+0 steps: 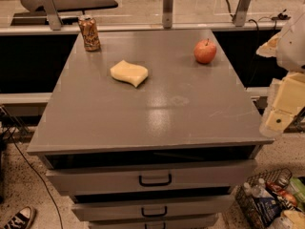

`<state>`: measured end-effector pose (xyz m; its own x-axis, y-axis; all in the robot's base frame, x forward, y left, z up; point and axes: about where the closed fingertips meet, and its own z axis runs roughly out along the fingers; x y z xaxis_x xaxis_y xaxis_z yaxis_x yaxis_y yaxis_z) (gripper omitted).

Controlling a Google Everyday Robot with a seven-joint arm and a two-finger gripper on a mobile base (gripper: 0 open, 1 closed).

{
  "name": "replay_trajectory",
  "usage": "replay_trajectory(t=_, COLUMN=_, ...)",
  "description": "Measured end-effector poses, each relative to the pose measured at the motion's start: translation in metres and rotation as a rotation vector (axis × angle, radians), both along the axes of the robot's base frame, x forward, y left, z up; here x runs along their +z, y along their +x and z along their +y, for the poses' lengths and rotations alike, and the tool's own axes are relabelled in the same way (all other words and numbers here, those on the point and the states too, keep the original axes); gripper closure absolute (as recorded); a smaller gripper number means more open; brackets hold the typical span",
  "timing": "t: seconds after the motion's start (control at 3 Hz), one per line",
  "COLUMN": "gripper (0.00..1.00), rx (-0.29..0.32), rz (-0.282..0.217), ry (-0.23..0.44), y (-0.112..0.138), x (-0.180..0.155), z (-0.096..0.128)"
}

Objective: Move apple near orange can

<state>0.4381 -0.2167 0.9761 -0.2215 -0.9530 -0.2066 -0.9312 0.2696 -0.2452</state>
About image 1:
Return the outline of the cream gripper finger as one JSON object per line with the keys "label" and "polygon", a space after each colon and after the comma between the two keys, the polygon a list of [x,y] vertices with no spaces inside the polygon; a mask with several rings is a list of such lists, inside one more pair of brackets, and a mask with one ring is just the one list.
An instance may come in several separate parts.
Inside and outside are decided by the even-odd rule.
{"label": "cream gripper finger", "polygon": [[266,137],[281,135],[304,108],[304,73],[288,73],[281,80],[274,79],[268,90],[260,133]]}
{"label": "cream gripper finger", "polygon": [[276,57],[279,36],[280,33],[277,33],[263,45],[259,46],[256,50],[256,54],[263,57]]}

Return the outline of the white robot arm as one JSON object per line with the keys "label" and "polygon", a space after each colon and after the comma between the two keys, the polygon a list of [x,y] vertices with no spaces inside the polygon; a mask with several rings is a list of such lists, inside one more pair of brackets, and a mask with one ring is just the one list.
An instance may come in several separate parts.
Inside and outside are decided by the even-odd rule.
{"label": "white robot arm", "polygon": [[281,80],[272,81],[259,127],[264,136],[275,137],[305,108],[305,4],[256,53],[275,57],[277,65],[288,72]]}

